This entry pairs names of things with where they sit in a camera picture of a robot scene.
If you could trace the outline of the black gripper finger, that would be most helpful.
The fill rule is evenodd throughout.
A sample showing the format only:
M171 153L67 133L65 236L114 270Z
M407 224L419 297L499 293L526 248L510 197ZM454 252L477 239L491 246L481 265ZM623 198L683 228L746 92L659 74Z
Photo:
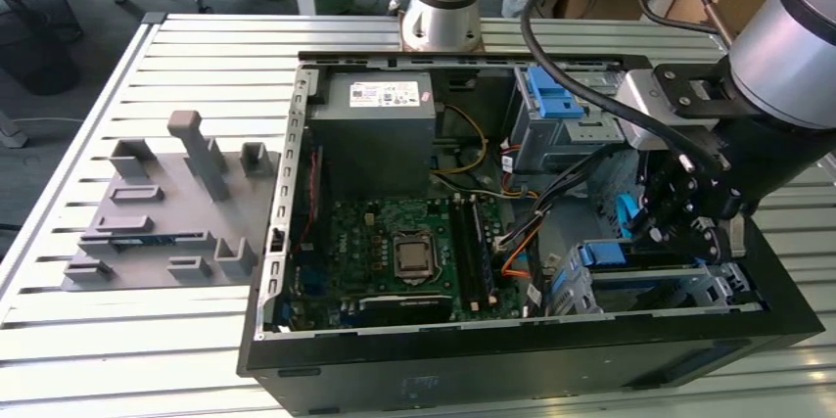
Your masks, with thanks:
M733 258L733 242L727 225L743 207L743 193L729 184L709 177L689 181L690 225L699 233L698 257L707 262Z
M689 223L694 213L686 206L698 190L697 174L674 158L650 158L643 170L643 239L673 252L691 255Z

